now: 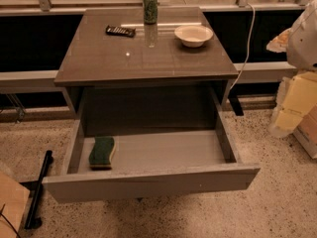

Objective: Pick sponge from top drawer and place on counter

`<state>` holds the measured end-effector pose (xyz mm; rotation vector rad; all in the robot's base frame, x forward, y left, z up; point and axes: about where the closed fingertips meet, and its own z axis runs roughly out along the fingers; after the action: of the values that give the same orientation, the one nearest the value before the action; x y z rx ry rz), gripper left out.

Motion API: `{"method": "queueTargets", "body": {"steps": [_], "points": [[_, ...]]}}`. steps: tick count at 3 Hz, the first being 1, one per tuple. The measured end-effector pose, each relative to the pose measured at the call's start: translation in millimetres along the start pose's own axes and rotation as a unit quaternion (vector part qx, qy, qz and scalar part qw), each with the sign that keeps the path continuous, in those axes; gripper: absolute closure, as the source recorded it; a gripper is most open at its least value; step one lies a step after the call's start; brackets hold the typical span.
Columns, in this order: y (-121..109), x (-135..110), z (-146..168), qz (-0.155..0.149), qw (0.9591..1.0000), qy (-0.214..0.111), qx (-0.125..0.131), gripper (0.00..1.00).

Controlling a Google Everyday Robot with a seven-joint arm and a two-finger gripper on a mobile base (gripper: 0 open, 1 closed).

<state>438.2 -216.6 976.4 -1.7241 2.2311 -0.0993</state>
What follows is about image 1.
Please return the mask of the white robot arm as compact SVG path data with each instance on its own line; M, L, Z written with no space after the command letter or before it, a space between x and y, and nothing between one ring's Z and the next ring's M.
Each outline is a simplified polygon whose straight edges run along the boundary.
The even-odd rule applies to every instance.
M286 52L287 62L298 70L294 77L282 79L268 126L274 137L283 138L317 103L317 1L310 2L293 25L266 48Z

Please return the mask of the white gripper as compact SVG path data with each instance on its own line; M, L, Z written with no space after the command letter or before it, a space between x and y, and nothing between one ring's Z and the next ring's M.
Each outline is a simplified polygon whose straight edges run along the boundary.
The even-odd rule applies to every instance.
M274 53L285 53L289 34L289 29L284 30L266 45L266 49ZM285 77L278 87L276 106L268 125L269 132L276 138L286 137L316 104L316 72L304 71L293 78Z

